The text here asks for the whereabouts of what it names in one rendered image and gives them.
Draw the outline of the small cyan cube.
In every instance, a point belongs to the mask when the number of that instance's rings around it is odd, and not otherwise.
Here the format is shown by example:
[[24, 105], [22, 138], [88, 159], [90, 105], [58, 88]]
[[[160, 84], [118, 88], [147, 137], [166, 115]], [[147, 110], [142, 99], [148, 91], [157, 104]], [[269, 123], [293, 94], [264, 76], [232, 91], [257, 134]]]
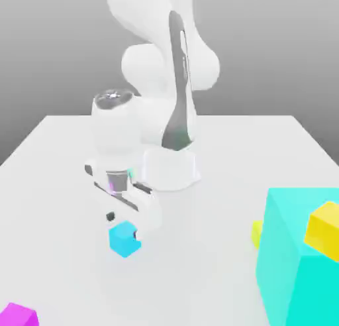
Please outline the small cyan cube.
[[135, 239], [135, 232], [136, 227], [128, 221], [115, 225], [109, 229], [110, 248], [123, 258], [129, 257], [142, 245], [140, 241]]

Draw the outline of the small magenta cube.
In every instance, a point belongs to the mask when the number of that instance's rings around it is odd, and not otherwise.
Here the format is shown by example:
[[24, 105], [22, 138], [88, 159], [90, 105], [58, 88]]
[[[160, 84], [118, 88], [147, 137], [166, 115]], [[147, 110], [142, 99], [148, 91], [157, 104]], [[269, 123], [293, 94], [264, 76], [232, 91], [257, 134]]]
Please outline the small magenta cube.
[[0, 313], [0, 326], [39, 326], [36, 311], [9, 303]]

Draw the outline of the small yellow cube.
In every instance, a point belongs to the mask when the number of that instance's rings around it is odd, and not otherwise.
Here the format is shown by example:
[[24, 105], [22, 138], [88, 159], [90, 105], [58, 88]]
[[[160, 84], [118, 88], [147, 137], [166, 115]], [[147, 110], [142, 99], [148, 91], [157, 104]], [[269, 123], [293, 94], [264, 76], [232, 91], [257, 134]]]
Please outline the small yellow cube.
[[255, 220], [252, 223], [251, 240], [254, 247], [258, 250], [260, 247], [260, 238], [262, 233], [263, 221]]
[[339, 262], [339, 203], [327, 201], [310, 214], [304, 242]]

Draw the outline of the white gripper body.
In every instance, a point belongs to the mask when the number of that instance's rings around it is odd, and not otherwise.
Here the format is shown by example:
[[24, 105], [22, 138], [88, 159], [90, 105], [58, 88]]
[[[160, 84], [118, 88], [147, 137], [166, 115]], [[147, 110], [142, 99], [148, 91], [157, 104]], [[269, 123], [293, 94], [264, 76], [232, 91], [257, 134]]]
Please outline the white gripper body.
[[151, 188], [130, 180], [115, 184], [93, 180], [94, 195], [106, 215], [151, 215], [161, 211]]

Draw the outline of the large turquoise box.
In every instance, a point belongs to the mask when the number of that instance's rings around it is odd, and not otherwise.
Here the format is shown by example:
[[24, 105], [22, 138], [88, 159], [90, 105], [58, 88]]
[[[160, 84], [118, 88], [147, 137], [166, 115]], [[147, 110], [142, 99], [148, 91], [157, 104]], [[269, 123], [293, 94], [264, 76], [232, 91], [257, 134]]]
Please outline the large turquoise box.
[[339, 262], [305, 244], [310, 214], [339, 188], [270, 188], [256, 280], [269, 326], [339, 326]]

